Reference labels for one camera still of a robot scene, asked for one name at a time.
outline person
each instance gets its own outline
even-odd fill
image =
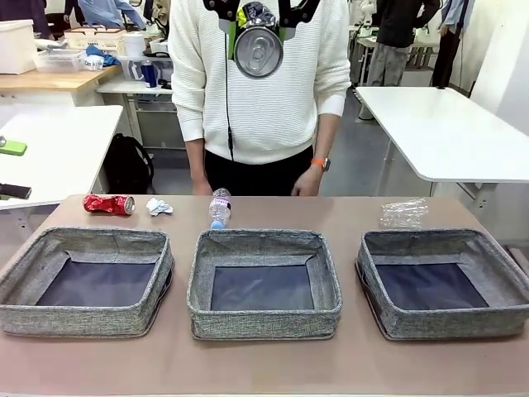
[[[64,1],[64,21],[69,23],[69,16],[72,15],[72,11],[75,11],[75,20],[79,25],[85,23],[83,12],[81,7],[78,5],[77,0],[65,0]]]
[[[55,40],[46,19],[45,0],[17,0],[0,2],[0,21],[33,20],[33,31],[40,33],[41,38]]]
[[[474,0],[468,0],[468,7],[463,22],[463,31],[469,25],[470,15],[474,8]],[[431,77],[431,85],[440,87],[447,85],[452,75],[452,65],[457,54],[457,48],[460,46],[460,38],[455,37],[455,30],[460,21],[461,12],[463,11],[464,0],[447,0],[441,10],[441,26],[439,32],[441,41],[439,42],[439,53],[437,55],[436,66]]]
[[[127,0],[79,0],[79,6],[89,25],[123,27],[121,11],[134,25],[146,29],[140,14]]]
[[[277,0],[262,3],[278,16]],[[350,86],[347,1],[320,1],[263,79],[226,59],[225,33],[203,0],[172,1],[169,20],[173,102],[193,192],[317,195]]]
[[[377,0],[380,28],[369,67],[369,86],[397,87],[403,79],[413,28],[425,26],[437,13],[440,0]],[[363,105],[360,120],[373,120]]]

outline label on bottle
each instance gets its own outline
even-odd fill
[[[221,205],[231,211],[230,200],[227,197],[215,197],[213,198],[212,204]]]

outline white sweater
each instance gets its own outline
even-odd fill
[[[261,2],[279,17],[277,0]],[[283,64],[268,78],[249,79],[228,60],[235,161],[266,164],[296,155],[312,144],[319,114],[341,116],[350,86],[348,16],[346,0],[321,0],[311,22],[284,42]],[[207,151],[230,159],[224,43],[218,16],[203,0],[172,1],[169,52],[183,139],[204,138]]]

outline watch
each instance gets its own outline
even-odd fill
[[[319,165],[323,172],[327,172],[331,168],[331,159],[326,157],[325,159],[314,158],[311,160],[311,164]]]

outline black backpack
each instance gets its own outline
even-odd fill
[[[103,162],[109,194],[146,194],[155,167],[143,146],[132,136],[116,134]]]

